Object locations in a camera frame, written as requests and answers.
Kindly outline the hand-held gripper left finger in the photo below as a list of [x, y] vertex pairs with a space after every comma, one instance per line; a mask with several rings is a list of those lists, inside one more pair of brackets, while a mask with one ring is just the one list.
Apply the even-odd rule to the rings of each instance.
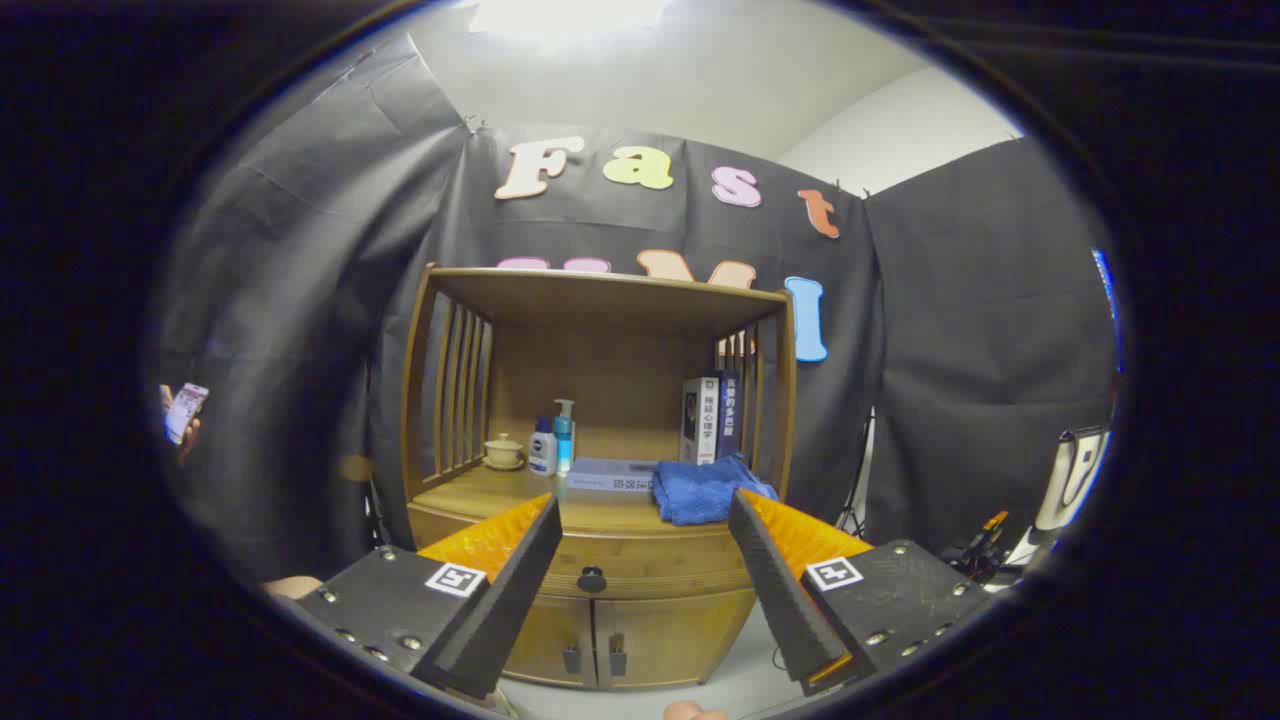
[[497, 688], [562, 537], [558, 500], [539, 495], [420, 551], [378, 547], [298, 605], [381, 665], [481, 698]]

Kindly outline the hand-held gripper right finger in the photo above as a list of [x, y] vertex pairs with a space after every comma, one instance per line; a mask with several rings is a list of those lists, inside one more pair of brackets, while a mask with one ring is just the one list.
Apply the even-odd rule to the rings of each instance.
[[909, 539], [872, 546], [749, 489], [733, 493], [728, 528], [806, 696], [914, 662], [993, 598]]

